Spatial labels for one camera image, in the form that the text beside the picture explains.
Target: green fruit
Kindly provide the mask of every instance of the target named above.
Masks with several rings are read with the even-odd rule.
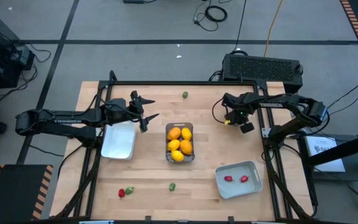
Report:
[[[188,95],[189,95],[189,93],[188,93],[188,92],[186,92],[186,91],[184,91],[184,92],[183,92],[183,94],[182,94],[181,96],[182,96],[184,99],[186,99]]]
[[[135,187],[127,187],[125,189],[125,194],[131,194],[134,191]]]
[[[171,183],[171,184],[169,185],[169,191],[175,190],[175,187],[176,187],[176,186],[177,186],[176,184]]]

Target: red fruit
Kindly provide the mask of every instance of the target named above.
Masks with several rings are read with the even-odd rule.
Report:
[[[232,182],[233,181],[233,177],[232,176],[225,176],[224,180],[227,182]]]
[[[124,189],[119,189],[118,190],[118,197],[125,197],[125,191],[124,191]]]
[[[248,181],[248,177],[246,175],[243,175],[240,179],[241,183],[247,182]]]

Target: yellow cable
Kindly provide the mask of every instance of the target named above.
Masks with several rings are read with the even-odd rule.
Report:
[[[278,12],[279,12],[279,10],[280,10],[280,8],[281,8],[281,3],[283,3],[283,0],[280,0],[280,3],[278,4],[278,7],[277,7],[276,15],[274,15],[274,18],[273,18],[273,21],[272,21],[272,25],[270,25],[270,29],[268,30],[264,57],[266,57],[267,48],[269,47],[270,33],[272,32],[272,28],[273,28],[274,22],[276,21],[277,14],[278,14]]]

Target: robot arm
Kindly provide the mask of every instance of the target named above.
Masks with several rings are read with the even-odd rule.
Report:
[[[112,125],[123,121],[140,123],[140,131],[147,131],[149,121],[158,114],[143,118],[143,106],[154,103],[153,100],[143,99],[136,91],[131,93],[131,101],[126,106],[122,98],[105,102],[99,108],[88,108],[85,111],[53,111],[29,110],[16,116],[16,132],[22,136],[40,133],[77,138],[84,147],[91,147],[97,140],[96,128],[105,124]],[[82,128],[65,124],[85,124]]]
[[[232,96],[225,93],[222,106],[231,108],[224,117],[227,124],[240,124],[241,131],[247,133],[254,129],[249,122],[248,115],[254,114],[258,108],[285,108],[290,110],[295,118],[284,125],[276,125],[266,129],[264,138],[269,147],[280,149],[287,135],[305,127],[316,127],[323,122],[326,107],[322,102],[298,95],[282,94],[277,96],[259,96],[256,93],[244,93]]]

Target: black box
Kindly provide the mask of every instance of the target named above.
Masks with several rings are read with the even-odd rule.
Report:
[[[302,73],[297,60],[226,54],[221,80],[283,82],[286,93],[296,93],[303,85]]]

